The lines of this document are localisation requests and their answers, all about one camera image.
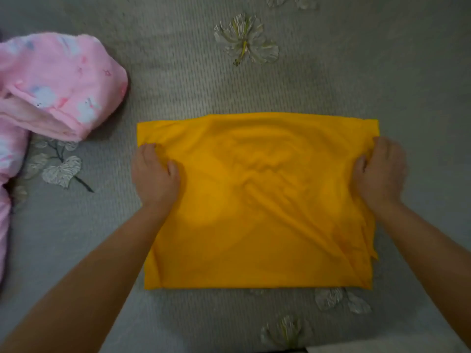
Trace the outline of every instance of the forearm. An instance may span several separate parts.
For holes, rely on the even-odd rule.
[[[435,305],[471,346],[471,254],[403,205],[379,215]]]
[[[97,352],[164,220],[141,208],[36,304],[0,351]]]

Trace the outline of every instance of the left hand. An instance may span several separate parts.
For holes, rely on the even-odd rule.
[[[143,207],[152,207],[167,217],[177,200],[180,175],[175,162],[169,160],[164,168],[156,154],[155,143],[141,145],[132,159],[132,182]]]

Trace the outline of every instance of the folded shirt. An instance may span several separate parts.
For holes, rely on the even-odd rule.
[[[181,176],[145,288],[370,289],[375,220],[351,173],[375,136],[377,120],[293,113],[139,123]]]

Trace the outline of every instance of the yellow cloth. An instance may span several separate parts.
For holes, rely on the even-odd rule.
[[[378,135],[377,120],[292,113],[139,123],[182,180],[145,288],[370,289],[375,221],[350,178]]]

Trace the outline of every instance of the pink clothing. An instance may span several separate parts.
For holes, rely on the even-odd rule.
[[[81,141],[123,100],[126,71],[92,36],[39,33],[0,43],[0,279],[10,199],[28,131]]]

